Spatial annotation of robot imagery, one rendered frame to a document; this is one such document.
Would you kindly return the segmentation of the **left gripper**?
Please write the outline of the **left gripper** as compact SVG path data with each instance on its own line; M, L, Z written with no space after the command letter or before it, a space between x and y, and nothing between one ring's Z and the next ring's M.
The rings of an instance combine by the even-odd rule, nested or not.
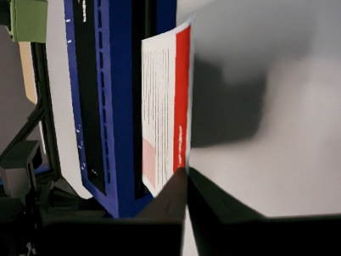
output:
M7 230L12 231L18 251L25 251L27 243L31 242L29 256L40 256L36 234L50 220L64 216L100 218L106 215L106 209L100 203L67 192L55 186L53 181L37 185L34 170L42 163L39 140L17 142L0 163L3 188L9 196L0 198L0 215L18 214L17 228Z

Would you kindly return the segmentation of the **blue laminator with black power cord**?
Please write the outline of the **blue laminator with black power cord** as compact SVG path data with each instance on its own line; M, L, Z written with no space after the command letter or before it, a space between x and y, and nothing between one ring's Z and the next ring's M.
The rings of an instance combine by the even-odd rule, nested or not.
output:
M141 179L141 40L175 29L176 0L64 0L81 183L100 218L133 218Z

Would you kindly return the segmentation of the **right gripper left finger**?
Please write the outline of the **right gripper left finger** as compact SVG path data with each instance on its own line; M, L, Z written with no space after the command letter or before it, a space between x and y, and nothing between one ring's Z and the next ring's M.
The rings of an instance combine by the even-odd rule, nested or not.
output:
M188 175L178 167L133 218L59 217L36 234L40 256L183 256Z

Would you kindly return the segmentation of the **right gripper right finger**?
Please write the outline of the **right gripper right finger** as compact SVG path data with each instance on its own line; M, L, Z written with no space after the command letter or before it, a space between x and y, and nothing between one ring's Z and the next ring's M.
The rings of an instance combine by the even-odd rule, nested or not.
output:
M193 167L189 167L187 211L198 256L341 250L341 213L267 217Z

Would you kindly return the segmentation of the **white laminating pouch with printed sheet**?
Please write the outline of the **white laminating pouch with printed sheet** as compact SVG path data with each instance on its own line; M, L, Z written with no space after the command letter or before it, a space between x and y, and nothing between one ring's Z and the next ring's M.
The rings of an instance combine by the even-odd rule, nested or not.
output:
M141 40L141 179L155 197L178 167L189 175L196 9Z

